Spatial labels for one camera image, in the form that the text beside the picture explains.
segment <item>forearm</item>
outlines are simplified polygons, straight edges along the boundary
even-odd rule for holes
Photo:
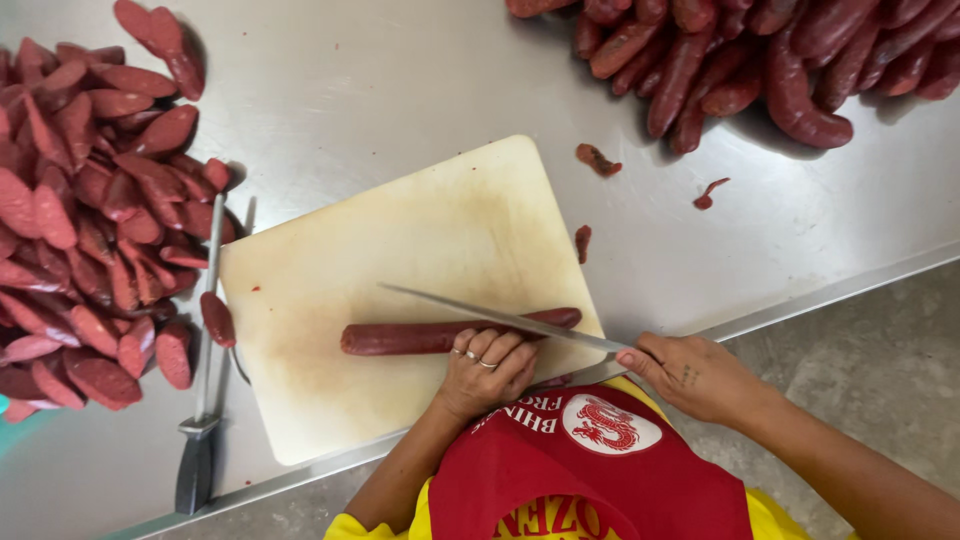
[[[366,530],[381,523],[394,533],[410,527],[423,484],[436,474],[446,449],[466,426],[435,401],[347,504]]]
[[[960,537],[960,503],[780,394],[732,428],[786,463],[864,540]]]

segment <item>red apron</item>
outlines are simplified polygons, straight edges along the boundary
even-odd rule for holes
[[[743,482],[643,402],[599,384],[524,398],[467,428],[430,484],[433,538],[490,540],[501,518],[548,495],[587,499],[597,538],[609,528],[624,540],[753,538]]]

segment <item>pile of whole sausages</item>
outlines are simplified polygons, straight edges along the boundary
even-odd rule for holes
[[[506,3],[530,17],[577,0]],[[647,130],[677,154],[706,115],[761,96],[788,135],[836,148],[853,137],[833,113],[848,96],[941,100],[960,84],[960,0],[584,0],[573,45],[613,93],[653,98]]]
[[[119,46],[51,52],[25,37],[15,56],[0,48],[0,394],[10,422],[87,398],[112,410],[138,402],[155,353],[173,386],[192,382],[190,333],[170,322],[168,297],[206,268],[191,236],[210,238],[211,202],[230,174],[183,153],[198,111],[172,101],[200,99],[204,67],[177,19],[130,0],[114,13],[172,79],[125,65]],[[228,219],[223,227],[231,242]],[[229,312],[209,296],[204,315],[232,345]]]

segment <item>yellow shirt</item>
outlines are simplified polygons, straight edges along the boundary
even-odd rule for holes
[[[666,416],[646,393],[625,377],[602,382],[603,385],[630,394],[654,409],[668,424]],[[429,488],[432,478],[420,490],[417,513],[408,530],[394,534],[386,524],[367,531],[353,516],[340,514],[327,529],[324,540],[354,538],[395,538],[400,540],[431,540]],[[810,540],[806,532],[787,513],[763,492],[746,488],[750,527],[755,540]],[[538,540],[619,540],[613,530],[601,531],[596,511],[579,495],[551,495],[537,497],[505,516],[496,525],[492,538],[503,540],[529,538]]]

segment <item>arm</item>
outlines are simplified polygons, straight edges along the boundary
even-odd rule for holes
[[[645,333],[636,346],[617,361],[679,410],[766,448],[864,540],[960,536],[960,502],[793,405],[720,344]]]
[[[516,400],[534,376],[537,348],[515,334],[463,331],[453,347],[446,378],[430,406],[344,510],[366,530],[381,523],[394,533],[409,528],[420,489],[469,421]],[[471,351],[497,367],[483,367],[458,351]]]

